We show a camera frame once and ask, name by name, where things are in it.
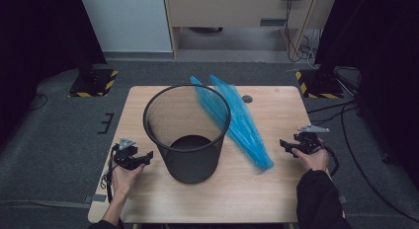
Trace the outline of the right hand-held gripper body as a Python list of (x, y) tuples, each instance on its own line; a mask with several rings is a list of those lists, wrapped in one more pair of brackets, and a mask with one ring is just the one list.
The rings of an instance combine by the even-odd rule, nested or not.
[(313, 154), (320, 149), (325, 148), (325, 144), (319, 140), (318, 133), (328, 133), (329, 129), (308, 124), (306, 126), (299, 127), (298, 134), (293, 136), (293, 139), (297, 141), (297, 145), (294, 147), (304, 154)]

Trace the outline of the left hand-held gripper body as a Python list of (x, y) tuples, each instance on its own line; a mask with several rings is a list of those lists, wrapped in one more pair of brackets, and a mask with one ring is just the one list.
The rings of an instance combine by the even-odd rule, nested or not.
[(126, 170), (131, 170), (132, 164), (139, 160), (139, 157), (134, 157), (137, 153), (135, 144), (136, 142), (133, 140), (121, 138), (120, 142), (113, 146), (115, 151), (114, 162)]

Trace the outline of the black mesh waste bin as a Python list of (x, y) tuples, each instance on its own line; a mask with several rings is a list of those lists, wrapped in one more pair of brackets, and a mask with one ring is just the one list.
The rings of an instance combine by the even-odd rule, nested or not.
[(229, 105), (219, 92), (182, 85), (166, 88), (148, 102), (143, 126), (170, 175), (193, 185), (216, 170), (230, 119)]

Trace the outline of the blue plastic bag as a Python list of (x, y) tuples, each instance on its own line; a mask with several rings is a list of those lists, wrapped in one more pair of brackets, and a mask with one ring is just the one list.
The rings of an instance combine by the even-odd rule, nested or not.
[[(274, 162), (269, 157), (253, 118), (235, 86), (227, 84), (214, 75), (210, 75), (209, 79), (230, 108), (231, 119), (227, 135), (260, 171), (271, 169)], [(224, 101), (214, 91), (206, 88), (195, 88), (195, 91), (201, 107), (214, 123), (222, 128), (226, 116)]]

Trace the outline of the person's right hand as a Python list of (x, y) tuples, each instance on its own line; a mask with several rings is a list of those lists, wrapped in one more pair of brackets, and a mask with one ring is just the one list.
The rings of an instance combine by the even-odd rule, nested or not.
[(304, 154), (295, 148), (292, 149), (292, 152), (297, 156), (306, 170), (323, 172), (327, 170), (329, 155), (326, 150), (320, 149), (311, 155)]

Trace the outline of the person's left hand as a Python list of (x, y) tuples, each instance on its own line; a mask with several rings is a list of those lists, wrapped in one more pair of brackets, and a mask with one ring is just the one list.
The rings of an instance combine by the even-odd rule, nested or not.
[(127, 170), (121, 166), (116, 166), (112, 175), (114, 198), (127, 198), (144, 168), (144, 164), (139, 165), (134, 170)]

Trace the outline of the striped-edge black stand base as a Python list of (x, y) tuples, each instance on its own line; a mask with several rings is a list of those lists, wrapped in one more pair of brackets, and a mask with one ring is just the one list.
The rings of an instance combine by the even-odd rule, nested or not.
[(71, 86), (69, 97), (104, 97), (114, 85), (118, 71), (114, 69), (94, 69), (89, 73), (80, 72)]
[(340, 99), (342, 88), (333, 73), (321, 70), (299, 70), (295, 73), (302, 95), (305, 98)]

